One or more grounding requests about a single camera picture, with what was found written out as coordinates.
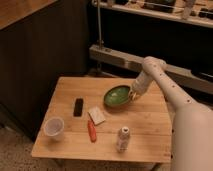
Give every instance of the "white cup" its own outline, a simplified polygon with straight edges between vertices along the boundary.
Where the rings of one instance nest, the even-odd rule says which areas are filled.
[[[52,117],[44,123],[44,134],[53,140],[62,140],[63,130],[64,120],[60,117]]]

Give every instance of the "bottle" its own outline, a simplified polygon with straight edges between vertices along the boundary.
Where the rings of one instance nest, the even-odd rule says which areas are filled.
[[[129,128],[124,126],[118,131],[116,148],[118,152],[124,152],[127,149],[130,139]]]

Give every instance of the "orange carrot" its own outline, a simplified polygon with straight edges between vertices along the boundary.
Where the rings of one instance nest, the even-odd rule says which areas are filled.
[[[88,132],[89,132],[91,142],[95,142],[97,140],[96,130],[91,120],[88,120],[87,127],[88,127]]]

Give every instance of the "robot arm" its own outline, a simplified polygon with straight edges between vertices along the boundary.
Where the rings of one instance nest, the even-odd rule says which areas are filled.
[[[164,72],[163,60],[146,57],[130,96],[142,95],[155,80],[175,109],[171,171],[213,171],[213,111],[198,103]]]

